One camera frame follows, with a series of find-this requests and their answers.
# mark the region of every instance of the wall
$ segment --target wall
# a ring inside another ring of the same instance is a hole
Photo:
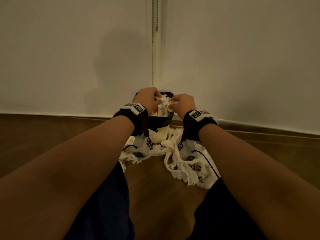
[[[221,120],[320,134],[320,0],[169,0],[162,89]]]
[[[152,83],[151,0],[0,0],[0,113],[111,116]]]

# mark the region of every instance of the wire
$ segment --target wire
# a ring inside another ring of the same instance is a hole
[[[217,178],[220,178],[220,177],[218,176],[217,172],[214,170],[213,166],[210,164],[209,160],[206,158],[205,155],[203,155],[202,152],[200,152],[200,151],[198,151],[198,150],[193,150],[192,152],[198,152],[198,153],[200,153],[200,154],[207,160],[207,162],[209,163],[210,167],[212,168],[212,170],[213,170],[214,173],[216,174]]]
[[[126,146],[122,149],[122,151],[124,151],[124,150],[125,150],[126,148],[128,148],[128,147],[134,147],[135,149],[138,148],[136,145],[126,145]]]

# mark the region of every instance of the wooden floor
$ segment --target wooden floor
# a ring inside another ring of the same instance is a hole
[[[102,120],[0,114],[0,177]],[[320,139],[231,131],[320,188]],[[171,176],[163,158],[127,163],[136,239],[186,239],[206,190]]]

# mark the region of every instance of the blue shorts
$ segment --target blue shorts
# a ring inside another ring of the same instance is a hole
[[[194,213],[189,239],[266,239],[219,178]],[[129,217],[129,189],[118,162],[82,207],[65,240],[134,239]]]

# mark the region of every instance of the wristband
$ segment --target wristband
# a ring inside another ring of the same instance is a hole
[[[113,118],[119,115],[126,116],[133,123],[134,131],[131,136],[139,136],[144,133],[145,137],[149,137],[148,111],[143,105],[139,103],[125,104],[115,113]]]
[[[213,116],[205,110],[190,110],[183,118],[183,134],[181,141],[186,139],[200,141],[199,131],[207,124],[218,123],[213,119]]]

